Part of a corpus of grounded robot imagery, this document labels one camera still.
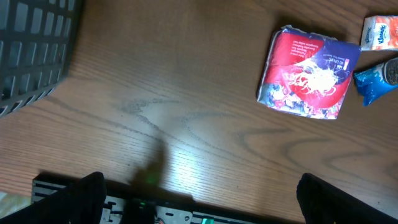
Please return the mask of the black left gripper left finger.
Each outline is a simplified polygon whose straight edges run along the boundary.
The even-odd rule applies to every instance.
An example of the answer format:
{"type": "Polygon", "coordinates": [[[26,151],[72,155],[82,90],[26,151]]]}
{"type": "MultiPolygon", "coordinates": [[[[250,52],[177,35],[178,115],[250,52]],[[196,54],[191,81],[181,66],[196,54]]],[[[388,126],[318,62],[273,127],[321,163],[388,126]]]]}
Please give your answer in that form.
{"type": "Polygon", "coordinates": [[[107,196],[104,175],[94,172],[1,219],[1,224],[99,224],[107,196]]]}

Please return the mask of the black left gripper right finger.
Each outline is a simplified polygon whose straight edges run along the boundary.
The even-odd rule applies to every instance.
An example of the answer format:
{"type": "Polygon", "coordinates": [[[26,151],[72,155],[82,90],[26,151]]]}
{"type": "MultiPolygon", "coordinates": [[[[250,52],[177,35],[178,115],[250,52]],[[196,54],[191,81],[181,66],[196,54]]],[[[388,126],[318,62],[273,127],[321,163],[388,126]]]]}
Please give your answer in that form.
{"type": "Polygon", "coordinates": [[[297,186],[297,200],[305,223],[397,224],[393,218],[311,173],[297,186]]]}

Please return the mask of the blue Oreo cookie pack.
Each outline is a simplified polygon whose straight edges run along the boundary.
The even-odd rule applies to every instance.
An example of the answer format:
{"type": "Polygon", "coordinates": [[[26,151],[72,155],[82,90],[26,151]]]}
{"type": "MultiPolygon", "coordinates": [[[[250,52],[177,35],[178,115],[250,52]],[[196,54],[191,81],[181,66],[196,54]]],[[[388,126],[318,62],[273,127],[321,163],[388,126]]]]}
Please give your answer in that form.
{"type": "Polygon", "coordinates": [[[397,58],[392,58],[353,75],[357,91],[368,106],[382,95],[397,89],[397,58]]]}

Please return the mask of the red purple pad package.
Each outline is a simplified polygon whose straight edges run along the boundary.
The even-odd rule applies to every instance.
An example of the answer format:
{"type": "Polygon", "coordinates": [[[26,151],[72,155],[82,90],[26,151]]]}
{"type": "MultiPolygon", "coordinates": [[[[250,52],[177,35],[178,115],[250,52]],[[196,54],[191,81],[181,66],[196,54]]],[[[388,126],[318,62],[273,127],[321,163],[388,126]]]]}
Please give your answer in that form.
{"type": "Polygon", "coordinates": [[[361,47],[290,25],[272,36],[257,101],[314,119],[336,119],[361,47]]]}

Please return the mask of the orange Kleenex tissue pack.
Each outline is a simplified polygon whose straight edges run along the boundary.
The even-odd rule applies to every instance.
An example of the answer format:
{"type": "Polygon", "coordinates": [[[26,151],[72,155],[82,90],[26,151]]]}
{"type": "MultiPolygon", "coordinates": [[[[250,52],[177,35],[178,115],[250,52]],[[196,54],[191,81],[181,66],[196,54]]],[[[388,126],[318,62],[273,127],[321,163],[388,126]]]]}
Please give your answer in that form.
{"type": "Polygon", "coordinates": [[[363,51],[397,50],[397,16],[365,18],[361,48],[363,51]]]}

